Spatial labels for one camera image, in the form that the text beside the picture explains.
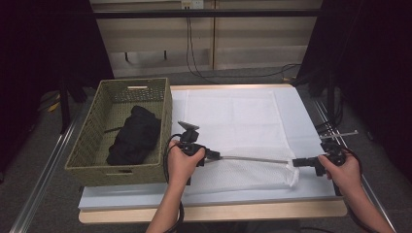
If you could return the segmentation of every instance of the handheld controller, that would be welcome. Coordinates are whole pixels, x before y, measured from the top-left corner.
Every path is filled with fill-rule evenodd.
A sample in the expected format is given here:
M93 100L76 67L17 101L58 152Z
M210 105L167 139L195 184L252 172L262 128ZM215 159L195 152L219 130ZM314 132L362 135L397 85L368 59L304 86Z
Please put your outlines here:
M343 149L336 143L321 143L325 151L325 156L336 166L342 166L346 161L346 155ZM297 158L292 160L293 167L314 167L318 177L326 174L325 167L321 164L318 157Z
M182 134L182 137L180 139L180 144L178 147L182 150L183 153L185 153L187 156L193 156L195 155L201 148L205 149L205 155L204 157L196 164L196 167L199 166L204 166L205 164L205 158L206 157L219 157L221 154L217 151L210 150L206 148L205 146L196 144L195 142L197 141L197 137L199 136L199 133L196 132L197 129L199 129L199 126L189 124L183 121L178 121L178 123L186 129L186 131Z

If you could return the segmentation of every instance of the green basket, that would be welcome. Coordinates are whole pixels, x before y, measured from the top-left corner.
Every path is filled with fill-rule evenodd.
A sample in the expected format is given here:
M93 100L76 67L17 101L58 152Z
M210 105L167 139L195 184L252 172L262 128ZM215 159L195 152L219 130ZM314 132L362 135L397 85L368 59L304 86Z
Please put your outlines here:
M172 94L168 79L102 81L65 170L85 186L164 183L162 152L171 134ZM141 165L111 166L106 162L133 106L146 108L161 119L154 150Z

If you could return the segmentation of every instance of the cable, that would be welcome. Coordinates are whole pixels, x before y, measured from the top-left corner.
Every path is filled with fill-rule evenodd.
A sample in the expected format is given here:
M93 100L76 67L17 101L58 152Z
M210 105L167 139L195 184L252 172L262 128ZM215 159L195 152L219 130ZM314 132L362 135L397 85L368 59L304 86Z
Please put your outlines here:
M340 146L343 150L345 150L346 152L348 152L350 155L352 155L359 163L360 166L360 175L363 174L363 169L362 169L362 165L361 165L361 159L358 157L357 154L355 154L352 150ZM348 213L349 216L351 217L352 221L359 226L360 228L362 228L364 231L368 232L368 233L378 233L377 231L373 230L372 228L370 228L369 226L367 226L366 224L364 224L356 215L355 213L352 211L350 206L347 206L348 208Z
M166 179L166 182L169 183L169 172L168 172L168 157L169 157L169 152L176 147L177 145L174 145L173 147L169 148L169 144L172 141L174 137L182 137L181 134L174 134L172 135L168 140L164 148L164 153L163 153L163 173L164 173L164 178ZM179 218L176 221L176 223L170 227L168 230L165 231L165 233L173 233L177 230L180 224L182 224L183 220L185 218L185 208L183 207L182 201L179 204Z
M202 78L203 80L205 80L209 83L218 84L218 83L215 83L213 81L207 80L207 79L213 79L213 78L265 78L265 77L276 76L276 75L282 75L283 76L285 71L288 71L288 70L293 69L296 66L300 65L300 64L297 64L297 63L286 64L282 67L281 71L271 73L271 74L266 74L266 75L254 75L254 76L221 76L221 75L214 75L214 76L204 76L197 69L196 61L195 61L195 58L194 58L193 42L192 42L192 36L191 36L191 21L190 21L189 17L187 18L187 25L188 25L188 34L187 34L188 35L188 42L187 42L186 62L187 62L189 71L193 75L195 75L199 78ZM189 66L189 44L190 44L191 58L192 58L192 61L193 61L193 66L194 66L195 72L193 70L191 70L191 68Z

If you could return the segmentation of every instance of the black cloth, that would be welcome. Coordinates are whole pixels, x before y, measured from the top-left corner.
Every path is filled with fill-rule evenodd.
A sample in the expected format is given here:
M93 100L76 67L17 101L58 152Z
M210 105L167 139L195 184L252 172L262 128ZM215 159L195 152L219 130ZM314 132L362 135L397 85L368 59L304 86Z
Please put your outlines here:
M160 134L161 120L147 109L134 106L131 116L120 129L113 145L109 147L106 161L110 165L142 164L155 148Z

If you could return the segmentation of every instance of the wrist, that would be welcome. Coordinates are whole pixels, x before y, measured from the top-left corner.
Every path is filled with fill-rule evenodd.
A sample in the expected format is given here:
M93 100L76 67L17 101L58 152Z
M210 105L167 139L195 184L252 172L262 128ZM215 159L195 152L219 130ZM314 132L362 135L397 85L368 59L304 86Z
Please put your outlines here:
M176 191L184 191L186 187L186 182L182 182L182 181L169 181L169 185L167 186L167 189L171 189L171 190L176 190Z
M356 196L360 196L364 194L364 190L361 184L340 188L340 192L342 193L342 195L348 198L356 197Z
M366 193L364 192L362 186L353 187L349 190L341 191L341 192L350 205L355 204L355 203L362 203L362 202L366 203L365 202L366 200L368 202L368 197Z

